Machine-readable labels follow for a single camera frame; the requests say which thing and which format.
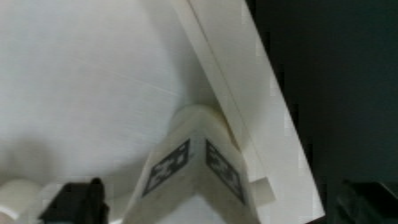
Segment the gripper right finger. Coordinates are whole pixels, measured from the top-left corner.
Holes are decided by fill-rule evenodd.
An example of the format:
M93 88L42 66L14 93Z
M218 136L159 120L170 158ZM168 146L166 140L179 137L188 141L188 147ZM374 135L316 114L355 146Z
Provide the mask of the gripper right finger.
M398 182L342 181L335 224L398 224Z

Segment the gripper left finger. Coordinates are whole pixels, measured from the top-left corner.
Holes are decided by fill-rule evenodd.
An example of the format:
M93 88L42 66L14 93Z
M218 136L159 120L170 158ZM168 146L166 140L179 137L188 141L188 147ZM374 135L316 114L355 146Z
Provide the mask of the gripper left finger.
M40 212L40 224L108 224L104 185L99 178L69 182Z

